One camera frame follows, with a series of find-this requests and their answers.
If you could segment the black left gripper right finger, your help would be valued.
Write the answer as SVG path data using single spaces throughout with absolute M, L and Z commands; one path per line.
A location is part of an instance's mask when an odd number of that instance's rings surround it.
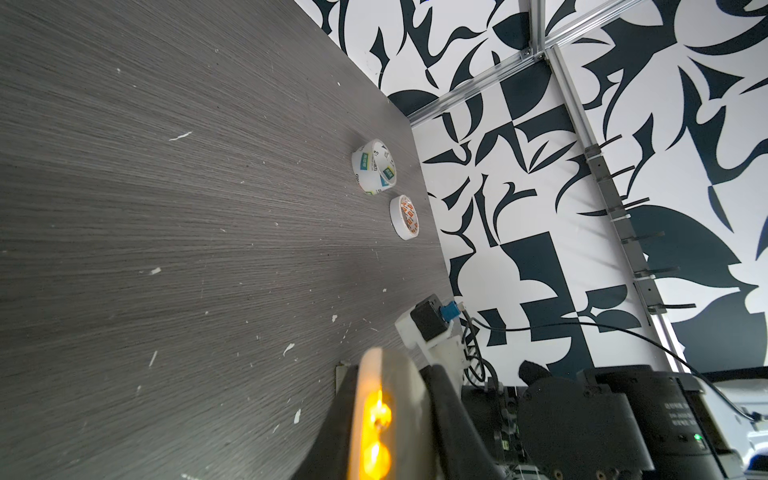
M 503 479 L 442 365 L 420 374 L 432 404 L 433 430 L 444 479 Z

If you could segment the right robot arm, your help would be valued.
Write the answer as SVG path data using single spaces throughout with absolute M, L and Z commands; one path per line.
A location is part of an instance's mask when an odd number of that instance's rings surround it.
M 527 362 L 501 384 L 472 320 L 461 398 L 491 458 L 512 479 L 763 479 L 767 371 L 605 367 L 569 380 Z

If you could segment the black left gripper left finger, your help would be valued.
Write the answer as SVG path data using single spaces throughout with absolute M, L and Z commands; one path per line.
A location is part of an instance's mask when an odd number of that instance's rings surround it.
M 358 366 L 347 369 L 317 438 L 292 479 L 347 478 L 358 371 Z

